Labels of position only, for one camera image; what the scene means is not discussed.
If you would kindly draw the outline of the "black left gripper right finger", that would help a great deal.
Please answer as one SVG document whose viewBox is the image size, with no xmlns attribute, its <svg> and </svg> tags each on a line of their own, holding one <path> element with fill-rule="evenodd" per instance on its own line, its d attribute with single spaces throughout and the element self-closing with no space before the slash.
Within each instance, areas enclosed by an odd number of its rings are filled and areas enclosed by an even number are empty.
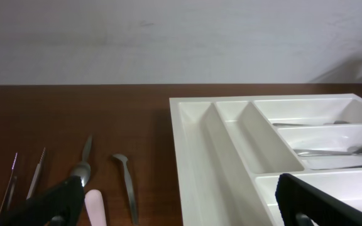
<svg viewBox="0 0 362 226">
<path fill-rule="evenodd" d="M 275 198 L 287 226 L 362 226 L 361 211 L 288 173 L 279 176 Z"/>
</svg>

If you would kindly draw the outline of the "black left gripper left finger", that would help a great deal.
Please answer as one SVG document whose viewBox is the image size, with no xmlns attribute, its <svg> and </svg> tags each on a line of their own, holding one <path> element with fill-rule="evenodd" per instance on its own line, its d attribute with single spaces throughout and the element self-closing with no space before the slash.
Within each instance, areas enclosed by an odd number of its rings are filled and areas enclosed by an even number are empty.
<svg viewBox="0 0 362 226">
<path fill-rule="evenodd" d="M 0 214 L 0 225 L 45 225 L 60 217 L 55 225 L 76 225 L 84 206 L 84 187 L 79 176 L 69 176 L 39 196 Z"/>
</svg>

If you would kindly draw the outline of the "silver fork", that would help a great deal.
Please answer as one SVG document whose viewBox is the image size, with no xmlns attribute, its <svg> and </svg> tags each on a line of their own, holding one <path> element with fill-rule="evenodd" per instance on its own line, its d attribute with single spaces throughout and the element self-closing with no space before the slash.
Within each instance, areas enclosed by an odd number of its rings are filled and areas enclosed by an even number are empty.
<svg viewBox="0 0 362 226">
<path fill-rule="evenodd" d="M 362 168 L 361 165 L 354 165 L 354 166 L 344 166 L 344 167 L 334 167 L 334 168 L 320 168 L 320 169 L 312 169 L 312 170 L 341 170 L 341 169 L 350 169 L 350 168 Z"/>
<path fill-rule="evenodd" d="M 294 149 L 294 152 L 298 156 L 362 156 L 362 145 L 350 147 L 347 151 Z"/>
</svg>

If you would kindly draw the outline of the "large silver spoon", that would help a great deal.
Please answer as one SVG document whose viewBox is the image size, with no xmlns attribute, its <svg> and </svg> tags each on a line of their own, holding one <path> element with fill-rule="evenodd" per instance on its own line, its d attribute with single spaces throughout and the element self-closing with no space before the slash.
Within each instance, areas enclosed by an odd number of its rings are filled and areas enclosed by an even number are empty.
<svg viewBox="0 0 362 226">
<path fill-rule="evenodd" d="M 321 125 L 333 125 L 333 124 L 350 124 L 347 121 L 334 121 L 334 122 L 327 122 L 323 124 L 289 124 L 289 123 L 272 123 L 273 126 L 276 127 L 284 127 L 284 126 L 321 126 Z"/>
</svg>

